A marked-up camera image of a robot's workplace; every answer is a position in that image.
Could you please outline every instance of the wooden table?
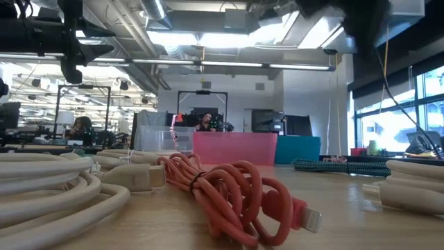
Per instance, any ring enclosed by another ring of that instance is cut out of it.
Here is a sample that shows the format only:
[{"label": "wooden table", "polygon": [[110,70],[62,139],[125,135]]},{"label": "wooden table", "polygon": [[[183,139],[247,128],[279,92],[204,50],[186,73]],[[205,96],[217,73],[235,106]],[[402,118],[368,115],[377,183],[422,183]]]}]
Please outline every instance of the wooden table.
[{"label": "wooden table", "polygon": [[[323,214],[317,234],[290,232],[279,247],[258,249],[362,250],[444,249],[444,221],[438,217],[382,209],[364,199],[363,183],[382,178],[296,172],[290,167],[261,167],[263,176],[281,180],[292,195]],[[261,215],[270,232],[278,223]],[[54,249],[246,249],[227,237],[213,239],[193,198],[174,187],[134,194],[125,208],[93,229]]]}]

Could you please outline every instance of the person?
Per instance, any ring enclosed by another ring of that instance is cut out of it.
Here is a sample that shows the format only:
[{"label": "person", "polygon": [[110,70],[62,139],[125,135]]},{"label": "person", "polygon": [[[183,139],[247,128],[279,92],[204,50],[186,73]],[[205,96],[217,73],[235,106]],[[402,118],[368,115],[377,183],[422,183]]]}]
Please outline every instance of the person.
[{"label": "person", "polygon": [[74,122],[67,136],[68,140],[81,140],[83,146],[92,146],[95,142],[94,128],[89,117],[79,117]]},{"label": "person", "polygon": [[196,131],[209,131],[209,132],[216,132],[215,128],[210,128],[210,121],[211,121],[212,115],[210,112],[207,112],[203,115],[202,122],[200,124],[197,124],[194,128],[196,128]]}]

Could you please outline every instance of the glass window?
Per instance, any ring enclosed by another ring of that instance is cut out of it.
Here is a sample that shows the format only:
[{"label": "glass window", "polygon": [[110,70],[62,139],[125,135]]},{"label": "glass window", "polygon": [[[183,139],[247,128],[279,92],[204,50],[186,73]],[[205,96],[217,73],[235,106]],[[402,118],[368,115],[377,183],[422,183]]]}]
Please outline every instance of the glass window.
[{"label": "glass window", "polygon": [[428,103],[426,106],[426,126],[428,131],[444,135],[444,101]]},{"label": "glass window", "polygon": [[[416,121],[415,108],[405,110]],[[371,140],[376,140],[378,145],[387,151],[401,152],[410,145],[407,133],[415,133],[416,127],[401,110],[395,110],[362,117],[361,131],[364,147],[367,147]]]},{"label": "glass window", "polygon": [[[396,95],[394,97],[395,97],[395,100],[399,104],[406,103],[406,102],[409,102],[409,101],[414,101],[415,100],[415,90],[414,89],[413,90],[409,90],[407,92],[404,92],[402,94]],[[357,113],[358,114],[363,114],[363,113],[366,113],[366,112],[379,110],[379,104],[380,103],[381,102],[378,102],[378,103],[373,104],[371,106],[362,108],[362,109],[358,110]],[[388,108],[388,107],[391,107],[391,106],[394,106],[394,105],[395,105],[395,102],[391,98],[388,98],[388,99],[385,99],[385,100],[382,101],[382,108]]]},{"label": "glass window", "polygon": [[426,97],[444,93],[444,66],[427,72],[423,76]]}]

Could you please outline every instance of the pink bin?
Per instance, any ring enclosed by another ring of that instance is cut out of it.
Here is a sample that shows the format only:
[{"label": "pink bin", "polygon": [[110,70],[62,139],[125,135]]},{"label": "pink bin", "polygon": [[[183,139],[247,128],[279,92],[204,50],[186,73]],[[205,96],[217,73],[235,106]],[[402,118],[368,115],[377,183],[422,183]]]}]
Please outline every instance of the pink bin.
[{"label": "pink bin", "polygon": [[273,166],[277,138],[273,133],[195,132],[193,152],[203,164],[247,160],[255,165]]}]

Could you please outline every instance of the teal bin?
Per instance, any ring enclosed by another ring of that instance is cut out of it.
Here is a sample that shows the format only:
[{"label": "teal bin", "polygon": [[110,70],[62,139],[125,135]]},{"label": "teal bin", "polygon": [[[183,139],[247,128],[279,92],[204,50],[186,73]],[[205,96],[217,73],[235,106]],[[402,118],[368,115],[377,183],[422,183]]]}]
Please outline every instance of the teal bin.
[{"label": "teal bin", "polygon": [[319,160],[321,138],[314,136],[278,136],[276,164],[290,164],[294,159]]}]

